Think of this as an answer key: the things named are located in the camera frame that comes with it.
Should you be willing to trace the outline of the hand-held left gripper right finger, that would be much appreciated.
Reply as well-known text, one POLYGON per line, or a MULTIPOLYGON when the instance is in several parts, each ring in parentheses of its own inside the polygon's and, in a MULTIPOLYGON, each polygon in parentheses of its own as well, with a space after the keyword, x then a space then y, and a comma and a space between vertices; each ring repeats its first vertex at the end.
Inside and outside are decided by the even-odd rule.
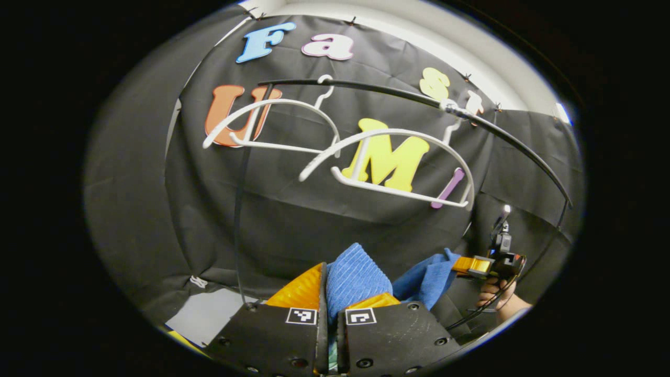
POLYGON ((416 301, 338 313, 337 376, 427 376, 461 346, 416 301))

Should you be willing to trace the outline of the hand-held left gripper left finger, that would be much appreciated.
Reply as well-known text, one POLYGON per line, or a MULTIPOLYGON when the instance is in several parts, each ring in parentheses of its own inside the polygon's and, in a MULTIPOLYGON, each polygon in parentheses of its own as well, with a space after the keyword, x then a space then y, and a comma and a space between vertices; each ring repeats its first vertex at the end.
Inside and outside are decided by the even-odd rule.
POLYGON ((264 304, 246 303, 204 353, 247 376, 328 372, 327 265, 319 263, 264 304))

